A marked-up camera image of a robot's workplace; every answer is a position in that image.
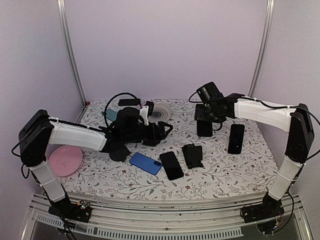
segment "black smartphone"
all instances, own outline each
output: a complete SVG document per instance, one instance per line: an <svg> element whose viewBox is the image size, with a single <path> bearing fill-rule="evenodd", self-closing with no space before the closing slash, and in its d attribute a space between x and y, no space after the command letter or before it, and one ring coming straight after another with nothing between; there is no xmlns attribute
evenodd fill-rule
<svg viewBox="0 0 320 240"><path fill-rule="evenodd" d="M232 124L228 144L228 154L240 154L244 141L245 125Z"/></svg>
<svg viewBox="0 0 320 240"><path fill-rule="evenodd" d="M138 106L140 103L141 100L139 98L120 99L118 106Z"/></svg>
<svg viewBox="0 0 320 240"><path fill-rule="evenodd" d="M177 157L173 151L160 154L160 160L170 181L182 178L184 176L184 172L182 171Z"/></svg>
<svg viewBox="0 0 320 240"><path fill-rule="evenodd" d="M196 134L198 137L212 137L213 129L210 121L196 121Z"/></svg>

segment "blue smartphone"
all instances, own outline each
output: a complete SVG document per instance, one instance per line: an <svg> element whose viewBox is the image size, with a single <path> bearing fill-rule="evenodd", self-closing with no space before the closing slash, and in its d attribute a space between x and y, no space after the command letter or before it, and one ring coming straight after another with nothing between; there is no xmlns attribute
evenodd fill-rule
<svg viewBox="0 0 320 240"><path fill-rule="evenodd" d="M156 161L148 156L145 156L139 152L135 153L129 160L129 163L136 167L152 174L156 175L162 167L162 163Z"/></svg>
<svg viewBox="0 0 320 240"><path fill-rule="evenodd" d="M107 109L106 110L106 118L111 120L112 122L116 120L117 118L117 112L112 110L112 109Z"/></svg>

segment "black phone holder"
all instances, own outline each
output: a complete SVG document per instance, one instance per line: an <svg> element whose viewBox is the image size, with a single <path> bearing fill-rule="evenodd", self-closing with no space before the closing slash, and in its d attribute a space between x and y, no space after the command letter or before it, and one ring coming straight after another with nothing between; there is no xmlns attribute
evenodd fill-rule
<svg viewBox="0 0 320 240"><path fill-rule="evenodd" d="M187 144L182 147L185 164L188 169L203 167L201 163L203 159L202 146Z"/></svg>

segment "black cable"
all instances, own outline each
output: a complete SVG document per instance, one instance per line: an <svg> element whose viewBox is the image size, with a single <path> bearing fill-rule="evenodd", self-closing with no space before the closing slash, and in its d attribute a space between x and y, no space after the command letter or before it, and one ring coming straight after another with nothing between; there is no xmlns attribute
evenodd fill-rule
<svg viewBox="0 0 320 240"><path fill-rule="evenodd" d="M44 194L46 195L49 203L51 204L52 208L54 209L54 211L56 212L57 216L60 218L60 220L63 222L63 228L64 228L64 231L66 232L67 230L69 231L69 233L67 233L65 236L69 239L69 240L72 240L68 234L71 234L71 236L73 237L74 240L77 240L77 238L75 237L75 235L73 234L73 232L71 231L70 229L70 226L69 226L69 223L68 221L63 218L60 214L59 214L59 211L54 207L53 205L53 202L51 201L51 199L49 198L47 192L44 190Z"/></svg>
<svg viewBox="0 0 320 240"><path fill-rule="evenodd" d="M54 122L54 123L60 123L60 124L68 124L68 125L80 127L80 128L83 128L83 129L94 130L94 131L100 132L100 133L104 132L101 129L94 128L94 127L91 127L91 126L88 127L86 125L83 125L83 124L80 124L80 123L74 123L74 122L71 122L71 121L57 120L57 119L54 119L54 118L50 118L49 121L50 122Z"/></svg>
<svg viewBox="0 0 320 240"><path fill-rule="evenodd" d="M220 126L218 127L218 129L213 129L213 131L220 131L222 129L222 122L220 123Z"/></svg>
<svg viewBox="0 0 320 240"><path fill-rule="evenodd" d="M313 119L318 123L319 127L320 127L320 120L312 113L310 112L309 110L303 108L303 107L300 107L300 106L271 106L261 100L257 100L257 99L254 99L254 98L251 98L251 97L241 97L241 99L246 99L246 100L251 100L251 101L255 101L255 102L259 102L261 103L263 106L267 107L267 108L270 108L270 109L274 109L274 110L277 110L277 109L300 109L300 110L303 110L305 111L307 114L309 114L311 117L313 117ZM307 157L306 158L306 161L315 157L316 155L318 155L320 153L320 149L318 151L316 151L314 154L312 154L311 156Z"/></svg>
<svg viewBox="0 0 320 240"><path fill-rule="evenodd" d="M196 94L197 92L194 92L188 99L188 102L189 103L192 103L192 104L208 104L208 103L213 103L213 102L216 102L216 101L219 101L219 100L226 100L226 99L238 99L239 97L232 97L232 96L224 96L224 97L220 97L220 98L215 98L215 99L212 99L212 100L209 100L209 101L191 101L191 98Z"/></svg>
<svg viewBox="0 0 320 240"><path fill-rule="evenodd" d="M24 166L25 166L25 164L22 164L22 166L21 166L21 174L22 174L22 177L23 177L24 179L27 179L27 178L29 177L29 174L30 174L30 168L28 168L28 172L27 172L27 174L25 175L25 173L24 173Z"/></svg>
<svg viewBox="0 0 320 240"><path fill-rule="evenodd" d="M134 99L138 99L135 95L133 95L133 94L130 93L130 92L121 92L121 93L119 93L119 94L117 94L117 95L114 95L114 96L107 102L107 104L105 105L104 112L103 112L104 122L105 122L105 125L106 125L107 128L109 127L109 124L107 123L107 109L108 109L110 103L111 103L115 98L117 98L117 97L119 97L119 96L121 96L121 95L129 95L129 96L133 97Z"/></svg>
<svg viewBox="0 0 320 240"><path fill-rule="evenodd" d="M35 128L38 127L41 123L46 122L46 121L48 121L48 119L43 119L43 120L39 121L39 122L37 123L37 125L34 125L34 126L32 127L32 129L30 129L29 132L28 132L16 145L14 145L14 147L11 149L11 153L12 153L14 156L16 156L16 157L21 158L21 156L20 156L19 154L16 154L16 153L14 152L14 151L16 150L16 148L17 148L27 137L29 137L29 135L33 132L33 129L35 129Z"/></svg>
<svg viewBox="0 0 320 240"><path fill-rule="evenodd" d="M274 232L267 233L267 234L265 234L265 235L273 235L273 234L276 234L276 233L280 232L280 231L281 231L282 229L284 229L285 226L287 226L288 223L290 222L290 220L291 220L291 218L292 218L292 216L293 216L293 214L294 214L294 210L295 210L295 200L294 200L294 198L292 197L292 195L291 195L290 192L289 192L290 187L291 187L291 185L289 186L289 188L288 188L288 190L287 190L287 193L288 193L288 195L289 195L289 197L291 198L291 201L292 201L292 210L291 210L291 214L290 214L288 220L285 222L285 224L284 224L281 228L277 228Z"/></svg>

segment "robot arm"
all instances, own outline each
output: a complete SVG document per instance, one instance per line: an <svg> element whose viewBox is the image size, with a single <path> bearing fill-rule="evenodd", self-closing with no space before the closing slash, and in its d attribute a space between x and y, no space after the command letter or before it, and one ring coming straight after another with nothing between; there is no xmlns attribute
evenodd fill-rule
<svg viewBox="0 0 320 240"><path fill-rule="evenodd" d="M51 117L39 110L19 133L20 158L31 171L36 182L44 189L51 203L49 213L61 218L88 222L91 208L88 202L71 203L63 186L46 161L45 152L50 145L70 145L109 153L114 161L124 161L131 153L127 143L156 146L165 139L173 126L165 122L148 122L148 106L138 110L125 107L118 111L109 127L93 128Z"/></svg>
<svg viewBox="0 0 320 240"><path fill-rule="evenodd" d="M287 106L271 102L262 102L242 94L232 93L224 97L213 82L197 89L203 104L195 108L195 120L223 123L227 118L253 120L274 126L288 132L288 141L284 161L262 204L243 209L245 222L259 221L283 214L281 198L296 181L308 154L315 134L308 107L302 103Z"/></svg>

